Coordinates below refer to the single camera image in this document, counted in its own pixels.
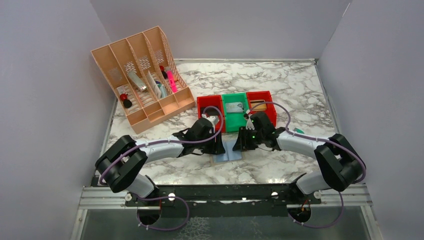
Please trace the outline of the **beige card holder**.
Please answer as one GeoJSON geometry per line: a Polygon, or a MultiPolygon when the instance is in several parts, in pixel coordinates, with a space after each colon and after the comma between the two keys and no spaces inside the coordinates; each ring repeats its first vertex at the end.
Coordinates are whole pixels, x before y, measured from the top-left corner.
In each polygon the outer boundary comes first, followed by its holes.
{"type": "Polygon", "coordinates": [[[233,150],[233,147],[236,144],[236,140],[233,139],[233,140],[224,141],[222,144],[223,144],[225,153],[212,155],[210,159],[211,165],[232,163],[235,161],[242,160],[244,158],[243,153],[241,151],[233,150]]]}

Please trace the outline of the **gold credit card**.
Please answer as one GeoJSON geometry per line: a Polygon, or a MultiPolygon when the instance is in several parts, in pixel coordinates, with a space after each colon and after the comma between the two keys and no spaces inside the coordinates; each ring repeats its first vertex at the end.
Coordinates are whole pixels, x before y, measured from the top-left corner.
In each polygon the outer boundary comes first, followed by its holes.
{"type": "Polygon", "coordinates": [[[254,107],[254,111],[266,111],[267,110],[267,104],[265,103],[265,100],[263,99],[255,99],[249,101],[250,107],[254,107]]]}

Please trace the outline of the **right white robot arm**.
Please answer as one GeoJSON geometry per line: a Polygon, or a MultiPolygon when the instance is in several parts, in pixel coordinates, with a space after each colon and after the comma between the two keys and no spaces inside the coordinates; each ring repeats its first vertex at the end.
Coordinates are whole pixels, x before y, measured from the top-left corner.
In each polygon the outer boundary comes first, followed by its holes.
{"type": "Polygon", "coordinates": [[[317,161],[319,170],[296,178],[291,188],[300,195],[320,190],[344,191],[365,172],[365,166],[354,157],[347,139],[341,134],[329,138],[314,138],[299,133],[289,133],[275,126],[264,112],[249,117],[250,126],[240,127],[233,151],[251,151],[260,144],[276,151],[295,152],[317,161]]]}

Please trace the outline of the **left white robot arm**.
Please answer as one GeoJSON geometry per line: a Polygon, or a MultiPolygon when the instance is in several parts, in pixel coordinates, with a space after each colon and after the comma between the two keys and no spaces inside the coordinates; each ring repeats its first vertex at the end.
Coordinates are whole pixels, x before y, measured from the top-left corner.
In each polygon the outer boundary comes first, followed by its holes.
{"type": "Polygon", "coordinates": [[[191,155],[195,150],[206,154],[221,154],[221,128],[216,128],[221,117],[203,116],[186,129],[167,138],[148,140],[138,144],[129,135],[120,137],[95,163],[99,184],[112,192],[127,191],[147,198],[157,186],[140,171],[146,163],[166,158],[191,155]]]}

